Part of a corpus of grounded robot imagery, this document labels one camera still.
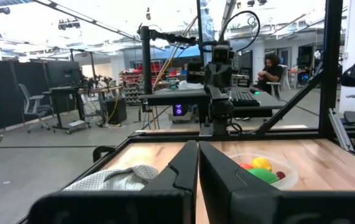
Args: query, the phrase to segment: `clear plastic bowl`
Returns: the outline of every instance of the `clear plastic bowl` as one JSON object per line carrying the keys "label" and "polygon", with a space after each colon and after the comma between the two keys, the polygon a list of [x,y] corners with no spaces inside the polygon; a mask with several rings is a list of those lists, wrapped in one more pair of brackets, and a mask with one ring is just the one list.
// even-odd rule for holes
{"label": "clear plastic bowl", "polygon": [[271,163],[271,171],[273,173],[282,171],[285,174],[285,178],[271,184],[280,190],[293,189],[298,182],[299,176],[297,172],[297,166],[291,161],[288,161],[285,157],[279,156],[278,154],[275,155],[273,153],[265,151],[251,150],[250,152],[243,152],[227,156],[238,164],[252,164],[252,160],[257,157],[263,157],[264,159],[268,159]]}

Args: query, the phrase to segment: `keyboard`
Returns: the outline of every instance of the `keyboard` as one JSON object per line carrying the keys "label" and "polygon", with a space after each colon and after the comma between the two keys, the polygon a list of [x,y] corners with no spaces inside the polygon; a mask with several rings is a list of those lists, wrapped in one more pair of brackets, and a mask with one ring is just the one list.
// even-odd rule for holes
{"label": "keyboard", "polygon": [[260,103],[253,98],[253,94],[249,91],[231,90],[229,98],[234,106],[260,106]]}

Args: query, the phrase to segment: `concrete floor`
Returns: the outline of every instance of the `concrete floor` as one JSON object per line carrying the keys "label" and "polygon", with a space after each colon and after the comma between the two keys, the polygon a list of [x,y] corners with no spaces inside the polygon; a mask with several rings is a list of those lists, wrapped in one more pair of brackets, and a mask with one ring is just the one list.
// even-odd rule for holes
{"label": "concrete floor", "polygon": [[[297,91],[282,92],[281,98],[288,101]],[[313,90],[277,125],[317,127],[319,102],[320,92]],[[132,132],[141,129],[138,110],[138,106],[127,109],[128,119],[121,128],[99,128],[93,124],[91,129],[71,135],[61,130],[53,133],[45,129],[34,129],[28,134],[27,127],[3,133],[4,140],[0,144],[0,224],[18,222],[39,197],[61,189],[89,168],[93,164],[91,153],[96,146],[118,145]],[[167,116],[171,112],[169,108],[159,116],[161,129],[198,126],[194,122],[172,124]],[[62,119],[72,121],[76,117],[76,113],[70,113]],[[55,119],[47,122],[54,124]],[[257,118],[239,123],[257,127],[262,122]]]}

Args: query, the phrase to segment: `gray cloth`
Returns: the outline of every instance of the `gray cloth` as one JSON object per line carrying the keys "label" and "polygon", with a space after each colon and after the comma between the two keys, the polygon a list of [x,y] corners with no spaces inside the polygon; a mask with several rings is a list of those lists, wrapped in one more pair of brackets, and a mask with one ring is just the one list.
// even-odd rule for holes
{"label": "gray cloth", "polygon": [[102,170],[69,185],[64,190],[141,190],[157,176],[157,169],[147,165],[123,170]]}

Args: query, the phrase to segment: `toy fruit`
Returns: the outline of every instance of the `toy fruit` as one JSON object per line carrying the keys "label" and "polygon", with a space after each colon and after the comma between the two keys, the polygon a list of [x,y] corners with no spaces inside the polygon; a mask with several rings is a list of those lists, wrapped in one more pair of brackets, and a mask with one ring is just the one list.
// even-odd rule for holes
{"label": "toy fruit", "polygon": [[248,170],[251,174],[255,175],[257,178],[260,178],[267,182],[268,184],[272,184],[276,181],[279,180],[279,177],[277,174],[272,173],[266,169],[263,168],[253,168],[251,170]]}
{"label": "toy fruit", "polygon": [[286,177],[286,175],[285,175],[282,171],[278,171],[278,172],[276,172],[275,174],[277,174],[277,176],[278,176],[279,179],[281,179],[281,180]]}
{"label": "toy fruit", "polygon": [[268,171],[271,171],[271,163],[268,159],[264,159],[263,157],[257,157],[252,161],[253,168],[263,168]]}
{"label": "toy fruit", "polygon": [[250,164],[240,163],[239,165],[240,165],[242,168],[244,168],[245,170],[253,169],[253,166],[250,165]]}

